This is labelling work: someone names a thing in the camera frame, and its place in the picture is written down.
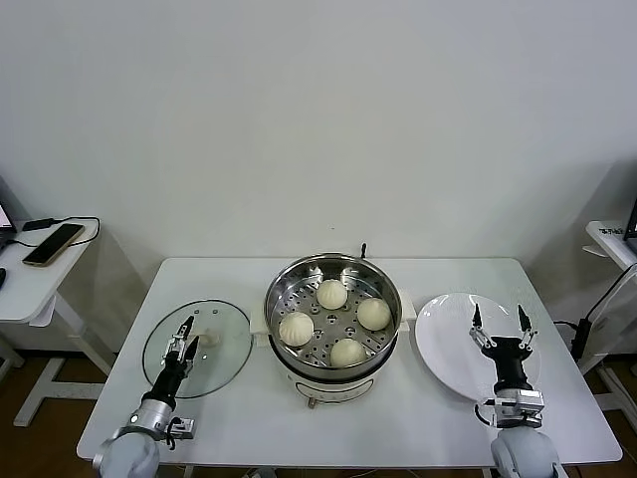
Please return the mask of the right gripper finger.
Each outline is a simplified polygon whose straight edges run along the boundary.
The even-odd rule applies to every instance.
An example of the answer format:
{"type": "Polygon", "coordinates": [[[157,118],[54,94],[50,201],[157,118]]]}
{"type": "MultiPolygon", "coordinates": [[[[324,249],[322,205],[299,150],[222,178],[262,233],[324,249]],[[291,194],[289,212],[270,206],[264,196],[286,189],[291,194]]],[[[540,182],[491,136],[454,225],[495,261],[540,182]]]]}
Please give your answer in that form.
{"type": "Polygon", "coordinates": [[[521,350],[530,350],[531,342],[533,338],[535,337],[535,335],[537,334],[537,330],[535,330],[532,327],[531,319],[521,305],[518,305],[518,316],[519,316],[521,331],[523,333],[521,341],[519,343],[519,348],[521,350]]]}
{"type": "Polygon", "coordinates": [[[475,304],[474,315],[472,318],[472,326],[469,330],[469,335],[478,346],[479,349],[494,349],[497,344],[492,337],[485,331],[483,327],[482,315],[480,305],[475,304]]]}

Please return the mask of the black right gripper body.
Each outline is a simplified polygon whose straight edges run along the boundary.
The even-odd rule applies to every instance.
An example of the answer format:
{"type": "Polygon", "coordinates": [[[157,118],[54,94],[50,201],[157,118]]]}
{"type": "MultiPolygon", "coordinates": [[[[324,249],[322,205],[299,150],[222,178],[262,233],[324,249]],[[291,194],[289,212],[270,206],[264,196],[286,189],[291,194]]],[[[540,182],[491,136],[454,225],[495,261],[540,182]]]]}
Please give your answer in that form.
{"type": "Polygon", "coordinates": [[[520,338],[493,337],[493,341],[496,345],[482,346],[481,353],[491,359],[496,367],[494,393],[498,394],[506,389],[532,390],[523,367],[523,362],[531,356],[531,351],[522,346],[520,338]]]}

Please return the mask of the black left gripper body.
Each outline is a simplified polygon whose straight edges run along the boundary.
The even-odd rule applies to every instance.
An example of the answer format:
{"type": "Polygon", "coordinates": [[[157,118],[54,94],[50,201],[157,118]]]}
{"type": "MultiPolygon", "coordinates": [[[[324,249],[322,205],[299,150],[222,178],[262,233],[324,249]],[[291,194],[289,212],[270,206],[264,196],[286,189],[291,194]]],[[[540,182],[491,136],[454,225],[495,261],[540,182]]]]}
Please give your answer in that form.
{"type": "Polygon", "coordinates": [[[187,376],[187,367],[188,353],[181,356],[177,351],[170,352],[165,358],[163,370],[147,393],[147,398],[174,401],[182,380],[187,376]]]}

